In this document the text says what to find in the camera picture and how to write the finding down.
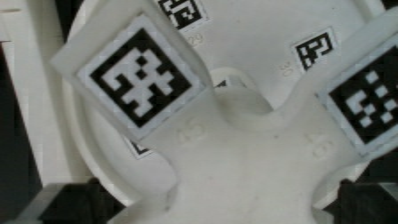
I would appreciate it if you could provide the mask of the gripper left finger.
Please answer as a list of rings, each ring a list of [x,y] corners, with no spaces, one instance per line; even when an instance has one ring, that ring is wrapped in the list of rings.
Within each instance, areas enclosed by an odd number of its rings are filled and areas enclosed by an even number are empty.
[[[14,224],[108,224],[122,209],[97,179],[49,184],[17,214]]]

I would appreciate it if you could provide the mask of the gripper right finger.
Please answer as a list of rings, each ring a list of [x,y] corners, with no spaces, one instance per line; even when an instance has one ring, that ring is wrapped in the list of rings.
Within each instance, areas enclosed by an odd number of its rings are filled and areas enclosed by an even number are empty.
[[[325,211],[332,224],[398,224],[398,183],[344,180]]]

